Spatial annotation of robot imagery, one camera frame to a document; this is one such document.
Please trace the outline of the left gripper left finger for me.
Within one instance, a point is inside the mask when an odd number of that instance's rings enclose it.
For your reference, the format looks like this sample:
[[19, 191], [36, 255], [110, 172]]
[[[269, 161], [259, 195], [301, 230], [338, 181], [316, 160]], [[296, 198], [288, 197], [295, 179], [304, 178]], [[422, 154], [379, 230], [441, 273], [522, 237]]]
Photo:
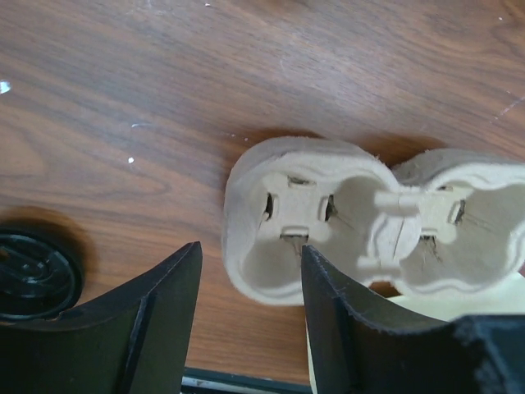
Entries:
[[1, 328], [3, 393], [177, 393], [199, 293], [200, 243], [54, 320]]

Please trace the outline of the cardboard two-cup carrier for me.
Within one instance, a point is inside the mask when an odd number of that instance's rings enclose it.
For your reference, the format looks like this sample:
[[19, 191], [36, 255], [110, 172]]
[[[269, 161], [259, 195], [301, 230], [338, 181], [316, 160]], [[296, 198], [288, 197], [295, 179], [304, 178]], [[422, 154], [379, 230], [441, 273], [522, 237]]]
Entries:
[[365, 286], [434, 300], [484, 295], [523, 266], [524, 166], [432, 149], [387, 167], [344, 141], [265, 140], [226, 183], [226, 272], [252, 300], [301, 305], [304, 245]]

